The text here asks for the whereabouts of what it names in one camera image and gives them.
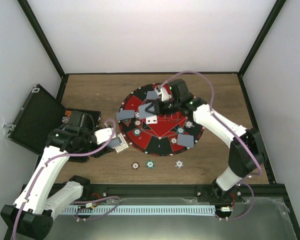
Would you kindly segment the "blue card mat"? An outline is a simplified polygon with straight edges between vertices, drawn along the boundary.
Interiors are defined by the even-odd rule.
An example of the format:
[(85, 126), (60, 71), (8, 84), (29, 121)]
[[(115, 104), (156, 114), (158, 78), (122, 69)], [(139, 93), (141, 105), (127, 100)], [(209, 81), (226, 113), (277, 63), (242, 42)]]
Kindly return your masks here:
[(143, 105), (140, 105), (138, 107), (138, 114), (139, 114), (139, 119), (146, 119), (148, 117), (151, 117), (153, 116), (152, 113), (149, 113), (146, 111), (146, 107), (149, 107), (150, 106), (150, 103), (147, 103), (147, 104), (143, 104)]

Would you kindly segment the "brown 100 chip stack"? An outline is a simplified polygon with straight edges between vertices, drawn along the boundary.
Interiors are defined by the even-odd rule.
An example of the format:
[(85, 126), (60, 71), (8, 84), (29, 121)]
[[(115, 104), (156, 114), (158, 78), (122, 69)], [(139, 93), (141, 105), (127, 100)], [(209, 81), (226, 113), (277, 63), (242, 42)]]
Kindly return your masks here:
[(133, 162), (131, 166), (134, 170), (137, 170), (140, 167), (138, 162)]

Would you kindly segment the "blue playing card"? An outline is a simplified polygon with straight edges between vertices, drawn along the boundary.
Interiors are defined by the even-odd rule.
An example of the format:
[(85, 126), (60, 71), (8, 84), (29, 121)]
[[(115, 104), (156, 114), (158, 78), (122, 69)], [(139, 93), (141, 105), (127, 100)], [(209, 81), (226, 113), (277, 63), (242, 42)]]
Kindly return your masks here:
[(126, 120), (126, 119), (132, 119), (135, 117), (135, 111), (134, 110), (121, 110), (116, 113), (116, 119), (119, 120)]

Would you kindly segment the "teal chip seat two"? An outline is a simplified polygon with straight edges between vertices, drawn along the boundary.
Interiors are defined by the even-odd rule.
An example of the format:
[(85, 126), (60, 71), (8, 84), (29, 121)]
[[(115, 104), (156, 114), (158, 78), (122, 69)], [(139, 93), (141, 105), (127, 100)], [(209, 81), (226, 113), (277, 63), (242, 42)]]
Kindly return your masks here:
[(139, 136), (141, 134), (141, 130), (136, 128), (134, 131), (133, 131), (133, 135), (134, 136)]

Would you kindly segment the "blue white chip seat nine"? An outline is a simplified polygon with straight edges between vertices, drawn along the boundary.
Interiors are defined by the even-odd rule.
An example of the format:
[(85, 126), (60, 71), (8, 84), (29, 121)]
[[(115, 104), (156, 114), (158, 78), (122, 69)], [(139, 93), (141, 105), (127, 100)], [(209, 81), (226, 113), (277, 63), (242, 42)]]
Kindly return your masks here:
[(185, 123), (185, 127), (186, 127), (186, 128), (192, 128), (192, 127), (193, 127), (193, 123), (192, 123), (191, 121), (187, 121), (187, 122)]

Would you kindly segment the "teal chip stack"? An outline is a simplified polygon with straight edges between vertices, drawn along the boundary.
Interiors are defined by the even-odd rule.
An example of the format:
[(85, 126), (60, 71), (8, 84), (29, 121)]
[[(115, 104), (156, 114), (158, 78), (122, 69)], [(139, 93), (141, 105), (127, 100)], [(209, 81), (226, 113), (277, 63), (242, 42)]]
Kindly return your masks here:
[(153, 169), (155, 167), (155, 163), (152, 160), (146, 162), (145, 166), (149, 169)]

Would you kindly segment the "blue card seat ten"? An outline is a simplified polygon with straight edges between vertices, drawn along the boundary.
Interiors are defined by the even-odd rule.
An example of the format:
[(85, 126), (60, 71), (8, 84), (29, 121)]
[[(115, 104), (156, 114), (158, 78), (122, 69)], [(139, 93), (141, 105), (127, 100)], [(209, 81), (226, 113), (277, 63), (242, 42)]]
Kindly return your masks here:
[(195, 140), (193, 135), (178, 134), (177, 144), (186, 148), (193, 148), (195, 145)]

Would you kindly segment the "blue orange chip stack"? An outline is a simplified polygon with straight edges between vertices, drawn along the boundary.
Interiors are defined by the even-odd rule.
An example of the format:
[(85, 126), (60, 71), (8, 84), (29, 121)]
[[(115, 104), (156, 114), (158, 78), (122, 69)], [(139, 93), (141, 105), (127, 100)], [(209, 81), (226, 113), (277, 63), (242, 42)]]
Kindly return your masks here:
[(175, 167), (180, 169), (180, 168), (183, 168), (184, 167), (184, 162), (182, 160), (177, 160), (175, 162)]

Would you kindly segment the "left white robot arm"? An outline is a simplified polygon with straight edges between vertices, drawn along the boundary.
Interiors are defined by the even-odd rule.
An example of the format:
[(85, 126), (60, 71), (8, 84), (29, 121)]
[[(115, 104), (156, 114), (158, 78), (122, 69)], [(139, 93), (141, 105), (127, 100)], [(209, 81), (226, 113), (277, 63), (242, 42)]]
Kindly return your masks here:
[(49, 195), (57, 176), (70, 158), (103, 155), (116, 135), (116, 122), (105, 121), (97, 127), (89, 113), (73, 110), (68, 122), (52, 130), (45, 143), (41, 160), (32, 177), (12, 205), (4, 205), (0, 215), (17, 234), (43, 240), (56, 217), (71, 203), (88, 202), (92, 196), (91, 181), (74, 175), (52, 196)]

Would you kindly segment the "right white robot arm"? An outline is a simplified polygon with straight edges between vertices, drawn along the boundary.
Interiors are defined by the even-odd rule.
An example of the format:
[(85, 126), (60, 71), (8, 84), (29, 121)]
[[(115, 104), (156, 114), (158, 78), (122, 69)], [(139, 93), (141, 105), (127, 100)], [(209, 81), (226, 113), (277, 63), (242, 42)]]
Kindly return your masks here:
[(229, 148), (228, 166), (211, 184), (213, 198), (219, 202), (248, 175), (260, 175), (267, 160), (261, 133), (256, 128), (238, 125), (213, 109), (211, 102), (194, 96), (183, 79), (165, 82), (154, 88), (156, 98), (145, 111), (152, 115), (181, 113), (208, 129)]

